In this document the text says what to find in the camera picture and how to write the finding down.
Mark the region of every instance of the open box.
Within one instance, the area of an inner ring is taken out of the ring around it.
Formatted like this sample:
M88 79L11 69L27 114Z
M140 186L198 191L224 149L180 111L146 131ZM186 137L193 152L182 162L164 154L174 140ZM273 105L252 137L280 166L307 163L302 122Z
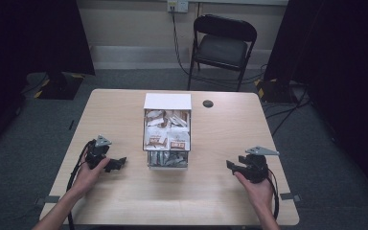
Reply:
M186 170L191 149L191 94L148 93L143 150L153 170Z

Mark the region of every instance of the white wall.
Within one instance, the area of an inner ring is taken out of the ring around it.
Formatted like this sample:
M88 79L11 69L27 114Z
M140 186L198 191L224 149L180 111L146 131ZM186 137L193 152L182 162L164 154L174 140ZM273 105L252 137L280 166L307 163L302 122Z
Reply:
M79 0L78 4L91 46L174 47L173 20L166 1ZM286 6L273 5L200 3L199 6L200 14L213 13L251 23L258 32L254 53L268 55L286 10ZM180 48L192 46L197 12L198 3L191 2L188 13L175 14Z

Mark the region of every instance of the chair seat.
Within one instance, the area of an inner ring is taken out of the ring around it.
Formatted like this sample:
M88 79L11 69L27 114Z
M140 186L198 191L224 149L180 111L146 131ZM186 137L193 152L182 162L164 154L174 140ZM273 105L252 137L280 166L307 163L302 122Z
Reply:
M241 69L246 52L247 44L244 41L207 34L199 44L195 59L211 65L230 65Z

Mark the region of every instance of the chair leg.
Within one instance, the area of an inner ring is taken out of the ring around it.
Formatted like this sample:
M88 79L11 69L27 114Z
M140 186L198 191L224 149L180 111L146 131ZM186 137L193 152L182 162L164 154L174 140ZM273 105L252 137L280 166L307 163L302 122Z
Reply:
M193 61L193 59L191 58L190 74L188 75L187 90L190 90L190 87L191 87L191 76L193 75L193 68L194 68L194 61Z
M236 88L236 91L237 92L239 92L239 90L241 89L244 71L245 71L245 68L242 69L241 72L239 73L239 76L238 76L238 87Z

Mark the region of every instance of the wooden tabletop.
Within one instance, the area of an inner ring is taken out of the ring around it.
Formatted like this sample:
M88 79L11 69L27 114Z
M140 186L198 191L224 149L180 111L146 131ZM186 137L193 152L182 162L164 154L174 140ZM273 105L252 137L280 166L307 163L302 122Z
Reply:
M192 95L191 151L187 171L152 171L143 151L146 93ZM214 103L211 108L202 105ZM50 196L63 196L84 145L101 134L110 158L127 157L120 171L102 173L94 189L73 209L76 224L259 225L246 192L226 168L246 149L276 150L257 95L252 93L94 90L58 171ZM278 156L267 156L279 194L289 193ZM54 206L46 204L44 217ZM292 199L280 199L280 225L299 217Z

